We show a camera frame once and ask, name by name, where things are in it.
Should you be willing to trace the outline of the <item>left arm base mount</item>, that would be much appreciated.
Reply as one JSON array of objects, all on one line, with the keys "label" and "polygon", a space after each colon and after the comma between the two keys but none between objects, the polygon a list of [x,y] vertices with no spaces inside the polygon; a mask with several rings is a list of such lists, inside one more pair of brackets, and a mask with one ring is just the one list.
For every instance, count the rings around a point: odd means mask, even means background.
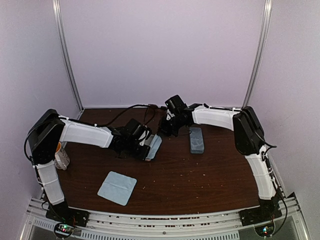
[{"label": "left arm base mount", "polygon": [[45,217],[56,221],[53,227],[53,233],[59,239],[79,236],[82,232],[81,228],[87,226],[90,213],[84,210],[71,209],[70,213],[60,216],[52,210],[48,210]]}]

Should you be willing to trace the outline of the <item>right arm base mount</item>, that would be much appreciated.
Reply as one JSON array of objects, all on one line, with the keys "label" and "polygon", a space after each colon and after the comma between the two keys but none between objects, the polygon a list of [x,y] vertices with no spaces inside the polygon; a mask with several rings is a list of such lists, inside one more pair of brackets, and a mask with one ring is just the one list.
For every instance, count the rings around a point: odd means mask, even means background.
[{"label": "right arm base mount", "polygon": [[275,219],[280,218],[282,212],[263,212],[261,207],[244,209],[239,212],[242,226],[254,226],[255,233],[262,238],[272,237],[276,232]]}]

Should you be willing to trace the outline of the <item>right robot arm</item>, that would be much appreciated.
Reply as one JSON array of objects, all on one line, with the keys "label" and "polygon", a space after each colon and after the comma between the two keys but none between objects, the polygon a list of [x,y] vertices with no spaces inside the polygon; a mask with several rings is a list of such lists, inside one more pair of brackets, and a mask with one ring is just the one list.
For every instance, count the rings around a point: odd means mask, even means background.
[{"label": "right robot arm", "polygon": [[233,131],[236,150],[248,161],[258,188],[259,207],[256,216],[268,220],[280,200],[268,151],[274,148],[265,140],[263,127],[251,106],[243,108],[213,107],[205,103],[188,106],[179,95],[165,102],[166,114],[158,131],[166,136],[178,136],[184,126],[210,125]]}]

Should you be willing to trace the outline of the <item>grey-blue glasses case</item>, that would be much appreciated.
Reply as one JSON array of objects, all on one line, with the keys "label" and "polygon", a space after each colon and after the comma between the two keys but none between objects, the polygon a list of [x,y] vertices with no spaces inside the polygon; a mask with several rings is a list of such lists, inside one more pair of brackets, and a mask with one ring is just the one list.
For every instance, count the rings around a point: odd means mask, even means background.
[{"label": "grey-blue glasses case", "polygon": [[202,129],[200,127],[191,127],[189,131],[190,153],[203,154],[205,151],[205,144]]}]

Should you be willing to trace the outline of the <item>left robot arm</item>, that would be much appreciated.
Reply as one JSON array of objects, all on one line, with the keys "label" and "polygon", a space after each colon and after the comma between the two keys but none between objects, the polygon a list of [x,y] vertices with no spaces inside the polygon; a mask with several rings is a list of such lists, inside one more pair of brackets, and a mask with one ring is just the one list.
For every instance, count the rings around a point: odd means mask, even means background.
[{"label": "left robot arm", "polygon": [[61,222],[67,222],[72,218],[72,211],[62,191],[54,163],[59,143],[97,146],[145,161],[150,157],[156,138],[149,127],[134,118],[125,126],[112,127],[84,123],[49,109],[29,130],[24,144],[29,145],[31,155],[28,159],[35,168],[53,215]]}]

